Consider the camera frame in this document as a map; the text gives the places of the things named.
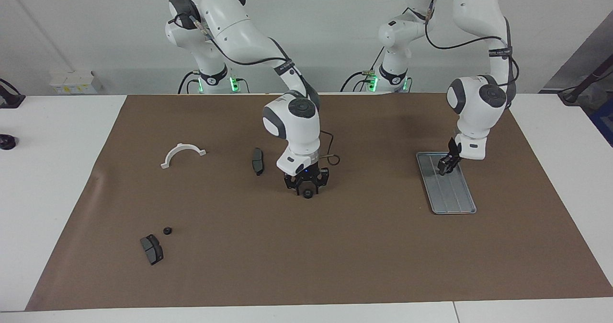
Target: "white arch-shaped handle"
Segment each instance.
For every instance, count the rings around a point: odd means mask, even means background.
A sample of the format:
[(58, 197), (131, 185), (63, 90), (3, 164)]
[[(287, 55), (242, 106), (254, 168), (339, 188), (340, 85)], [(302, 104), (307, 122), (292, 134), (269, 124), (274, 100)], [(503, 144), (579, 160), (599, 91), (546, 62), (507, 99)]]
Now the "white arch-shaped handle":
[(193, 144), (177, 144), (177, 146), (173, 149), (170, 150), (170, 152), (168, 152), (168, 154), (166, 155), (166, 162), (164, 162), (161, 166), (162, 168), (169, 168), (170, 167), (170, 160), (172, 159), (172, 157), (175, 156), (175, 154), (177, 154), (178, 152), (181, 152), (182, 150), (194, 150), (196, 152), (198, 152), (198, 154), (202, 157), (202, 155), (206, 154), (206, 151), (204, 149), (200, 149), (197, 148), (197, 146), (194, 146)]

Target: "brown tablecloth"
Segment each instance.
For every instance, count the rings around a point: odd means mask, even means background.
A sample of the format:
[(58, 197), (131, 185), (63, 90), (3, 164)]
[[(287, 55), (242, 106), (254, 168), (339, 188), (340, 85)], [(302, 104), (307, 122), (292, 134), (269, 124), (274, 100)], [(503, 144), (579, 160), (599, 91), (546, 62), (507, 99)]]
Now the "brown tablecloth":
[[(613, 295), (510, 113), (487, 159), (462, 163), (477, 214), (436, 216), (416, 153), (446, 150), (457, 116), (444, 94), (324, 96), (342, 162), (309, 200), (274, 165), (272, 99), (129, 96), (27, 310)], [(208, 154), (162, 170), (180, 142)], [(154, 266), (150, 233), (165, 255)]]

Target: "blue object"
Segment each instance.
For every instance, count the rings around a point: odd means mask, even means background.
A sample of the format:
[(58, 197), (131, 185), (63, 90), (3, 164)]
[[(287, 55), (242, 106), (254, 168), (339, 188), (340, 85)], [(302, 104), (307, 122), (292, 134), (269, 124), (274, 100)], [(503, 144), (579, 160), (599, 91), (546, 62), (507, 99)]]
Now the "blue object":
[(609, 99), (598, 111), (590, 116), (598, 131), (613, 147), (613, 99)]

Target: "white electrical box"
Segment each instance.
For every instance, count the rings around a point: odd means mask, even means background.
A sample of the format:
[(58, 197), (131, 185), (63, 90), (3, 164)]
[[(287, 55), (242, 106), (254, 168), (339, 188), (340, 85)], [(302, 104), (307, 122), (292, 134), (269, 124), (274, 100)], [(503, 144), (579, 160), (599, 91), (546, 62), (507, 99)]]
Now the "white electrical box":
[(54, 74), (49, 84), (57, 94), (98, 94), (102, 88), (92, 72)]

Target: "green light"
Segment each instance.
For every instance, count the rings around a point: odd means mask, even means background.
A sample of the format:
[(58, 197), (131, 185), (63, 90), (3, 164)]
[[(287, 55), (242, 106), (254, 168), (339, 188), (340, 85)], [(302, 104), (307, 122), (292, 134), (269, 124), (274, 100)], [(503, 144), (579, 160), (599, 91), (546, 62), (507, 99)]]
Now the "green light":
[(232, 91), (233, 92), (237, 92), (238, 91), (238, 82), (236, 82), (236, 79), (234, 79), (231, 76), (230, 76), (230, 85), (232, 85)]
[(370, 90), (371, 92), (376, 92), (377, 83), (379, 83), (379, 78), (374, 76), (374, 78), (372, 78), (372, 80), (370, 81), (370, 85), (368, 85), (368, 90)]

